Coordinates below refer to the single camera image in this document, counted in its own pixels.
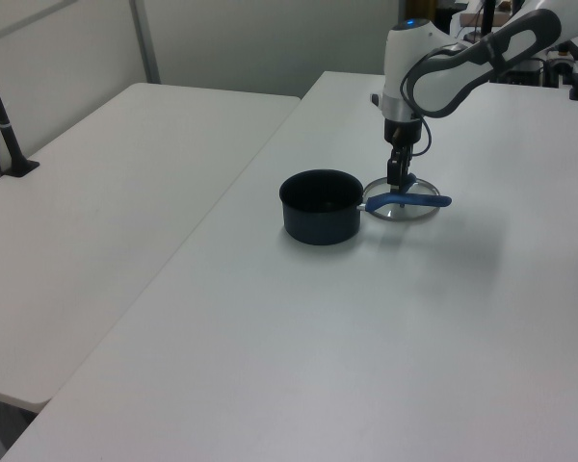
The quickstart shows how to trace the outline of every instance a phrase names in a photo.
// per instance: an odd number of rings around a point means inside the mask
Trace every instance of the metal frame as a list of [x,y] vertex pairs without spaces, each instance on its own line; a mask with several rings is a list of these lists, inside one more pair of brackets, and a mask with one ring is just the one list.
[[24,27],[29,26],[33,22],[37,22],[38,20],[43,19],[44,17],[47,17],[50,14],[55,13],[58,10],[61,10],[62,8],[72,5],[76,1],[77,0],[61,0],[59,3],[57,3],[52,7],[47,7],[44,10],[41,10],[37,13],[31,14],[30,16],[24,19],[16,21],[14,24],[11,24],[10,26],[5,27],[4,29],[0,29],[0,39],[2,37],[7,36],[8,34],[12,34],[13,32],[18,31],[19,29],[23,29]]
[[152,45],[152,35],[147,20],[144,0],[129,0],[131,13],[133,14],[133,23],[135,24],[135,34],[144,62],[145,78],[150,84],[160,84],[161,76],[156,63],[154,46]]

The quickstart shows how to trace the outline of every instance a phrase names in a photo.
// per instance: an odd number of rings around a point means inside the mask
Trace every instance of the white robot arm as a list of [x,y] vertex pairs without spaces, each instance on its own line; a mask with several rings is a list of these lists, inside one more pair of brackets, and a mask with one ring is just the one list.
[[539,51],[578,37],[578,0],[529,0],[497,32],[475,44],[451,38],[428,20],[394,27],[385,49],[385,86],[372,101],[393,146],[387,183],[402,191],[423,116],[451,114],[469,93]]

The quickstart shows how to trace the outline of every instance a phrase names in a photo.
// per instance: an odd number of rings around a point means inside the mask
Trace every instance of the white tabletop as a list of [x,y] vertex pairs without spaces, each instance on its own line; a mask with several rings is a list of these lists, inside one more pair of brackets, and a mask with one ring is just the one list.
[[135,85],[0,179],[0,399],[53,398],[298,102]]
[[475,90],[413,162],[450,208],[293,241],[285,178],[383,175],[382,84],[324,74],[4,462],[578,461],[578,104]]

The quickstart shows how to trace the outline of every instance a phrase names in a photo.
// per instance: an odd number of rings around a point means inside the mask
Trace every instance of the cooking pot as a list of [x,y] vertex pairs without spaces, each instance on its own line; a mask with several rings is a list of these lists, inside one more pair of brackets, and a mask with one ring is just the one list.
[[360,211],[372,213],[388,204],[438,208],[452,203],[450,197],[408,192],[386,192],[364,202],[363,194],[359,180],[344,171],[298,173],[280,187],[285,229],[302,243],[338,244],[357,233]]

